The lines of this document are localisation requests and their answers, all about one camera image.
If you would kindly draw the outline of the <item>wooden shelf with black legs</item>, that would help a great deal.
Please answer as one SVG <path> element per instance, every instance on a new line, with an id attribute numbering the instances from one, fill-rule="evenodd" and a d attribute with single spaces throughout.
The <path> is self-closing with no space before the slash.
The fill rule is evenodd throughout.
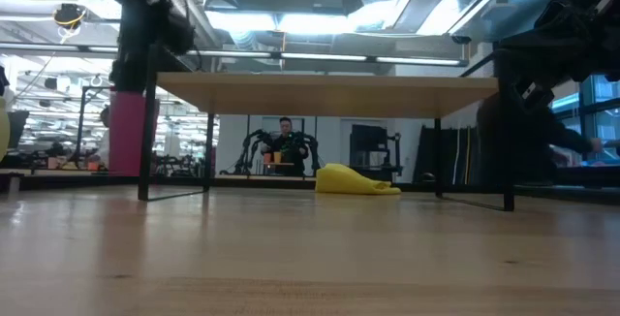
<path id="1" fill-rule="evenodd" d="M 207 114 L 202 189 L 211 185 L 214 118 L 218 114 L 431 118 L 434 174 L 443 170 L 442 119 L 498 89 L 495 78 L 242 75 L 194 72 L 166 48 L 154 45 L 146 66 L 143 134 L 154 129 L 155 90 Z"/>

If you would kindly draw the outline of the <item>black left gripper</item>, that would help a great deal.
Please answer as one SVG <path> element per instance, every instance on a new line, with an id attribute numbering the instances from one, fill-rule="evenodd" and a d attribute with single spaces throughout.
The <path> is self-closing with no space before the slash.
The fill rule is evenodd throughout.
<path id="1" fill-rule="evenodd" d="M 172 9 L 172 0 L 116 1 L 122 6 L 122 16 L 110 81 L 119 92 L 142 93 L 147 74 L 144 58 L 152 44 L 159 43 L 175 55 L 186 54 L 194 46 L 189 5 L 183 0 L 184 13 L 180 14 Z"/>

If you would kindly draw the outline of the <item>person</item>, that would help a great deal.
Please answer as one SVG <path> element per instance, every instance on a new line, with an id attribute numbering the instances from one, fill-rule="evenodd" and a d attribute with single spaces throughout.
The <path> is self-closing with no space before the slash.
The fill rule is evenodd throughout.
<path id="1" fill-rule="evenodd" d="M 279 119 L 280 135 L 271 144 L 263 144 L 261 154 L 279 152 L 280 162 L 288 165 L 274 166 L 276 174 L 284 176 L 303 176 L 305 171 L 304 160 L 308 157 L 308 148 L 303 142 L 296 142 L 293 137 L 293 124 L 287 117 Z"/>
<path id="2" fill-rule="evenodd" d="M 104 167 L 109 166 L 109 107 L 105 107 L 100 113 L 100 119 L 105 127 L 103 136 L 100 139 L 97 156 L 100 164 Z"/>
<path id="3" fill-rule="evenodd" d="M 480 104 L 477 125 L 480 181 L 489 185 L 502 184 L 506 175 L 516 183 L 552 183 L 559 157 L 553 146 L 579 154 L 603 150 L 601 140 L 567 128 L 549 107 L 528 113 L 498 93 Z"/>

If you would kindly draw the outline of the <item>long ceiling light bar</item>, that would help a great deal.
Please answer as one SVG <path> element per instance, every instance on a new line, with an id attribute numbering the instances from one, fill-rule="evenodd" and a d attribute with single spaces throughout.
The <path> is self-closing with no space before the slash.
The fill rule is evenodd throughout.
<path id="1" fill-rule="evenodd" d="M 315 61 L 338 61 L 338 62 L 358 62 L 358 63 L 376 63 L 376 64 L 396 64 L 396 65 L 446 66 L 446 67 L 466 67 L 469 64 L 469 62 L 464 59 L 372 56 L 372 55 L 333 54 L 333 53 L 303 53 L 303 52 L 281 52 L 281 51 L 238 51 L 238 50 L 194 49 L 194 50 L 188 51 L 187 55 L 195 55 L 195 56 L 200 55 L 200 56 L 226 57 L 226 58 L 247 58 L 247 59 L 315 60 Z"/>

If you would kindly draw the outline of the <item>black folded panels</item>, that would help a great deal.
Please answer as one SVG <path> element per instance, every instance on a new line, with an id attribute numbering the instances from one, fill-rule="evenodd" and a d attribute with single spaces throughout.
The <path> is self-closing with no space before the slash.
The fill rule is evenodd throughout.
<path id="1" fill-rule="evenodd" d="M 436 138 L 433 128 L 422 127 L 413 182 L 428 182 L 435 176 Z M 449 185 L 474 185 L 480 182 L 480 143 L 476 127 L 441 131 L 441 179 Z"/>

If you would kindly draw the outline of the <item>yellow cloth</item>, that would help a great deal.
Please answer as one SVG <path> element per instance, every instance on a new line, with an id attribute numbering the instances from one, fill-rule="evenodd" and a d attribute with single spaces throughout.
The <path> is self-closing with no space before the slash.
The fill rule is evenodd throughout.
<path id="1" fill-rule="evenodd" d="M 373 180 L 341 164 L 326 164 L 317 170 L 317 193 L 349 195 L 398 195 L 390 181 Z"/>

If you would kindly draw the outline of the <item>pink cup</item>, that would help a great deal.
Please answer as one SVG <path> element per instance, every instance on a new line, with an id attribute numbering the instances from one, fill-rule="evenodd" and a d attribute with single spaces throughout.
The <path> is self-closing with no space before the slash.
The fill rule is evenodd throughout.
<path id="1" fill-rule="evenodd" d="M 146 99 L 113 91 L 109 107 L 108 169 L 113 175 L 139 176 Z"/>

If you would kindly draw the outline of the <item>black equipment cart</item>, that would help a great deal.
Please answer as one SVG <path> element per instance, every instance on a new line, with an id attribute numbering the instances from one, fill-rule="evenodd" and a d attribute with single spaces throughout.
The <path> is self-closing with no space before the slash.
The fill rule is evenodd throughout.
<path id="1" fill-rule="evenodd" d="M 393 181 L 402 175 L 401 134 L 386 128 L 353 124 L 350 134 L 350 167 L 374 180 Z"/>

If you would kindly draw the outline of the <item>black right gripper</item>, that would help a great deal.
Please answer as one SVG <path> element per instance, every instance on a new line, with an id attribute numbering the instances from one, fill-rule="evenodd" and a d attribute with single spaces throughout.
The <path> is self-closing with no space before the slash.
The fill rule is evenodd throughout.
<path id="1" fill-rule="evenodd" d="M 553 99 L 552 88 L 583 80 L 596 70 L 597 13 L 553 0 L 533 29 L 508 37 L 497 49 L 500 93 L 523 111 L 536 111 Z"/>

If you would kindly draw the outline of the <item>yellow mug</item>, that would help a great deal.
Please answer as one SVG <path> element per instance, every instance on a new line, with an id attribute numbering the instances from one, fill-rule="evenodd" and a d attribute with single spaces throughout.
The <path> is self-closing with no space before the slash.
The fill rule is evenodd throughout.
<path id="1" fill-rule="evenodd" d="M 0 96 L 0 163 L 4 159 L 10 142 L 11 124 L 6 111 L 6 101 Z"/>

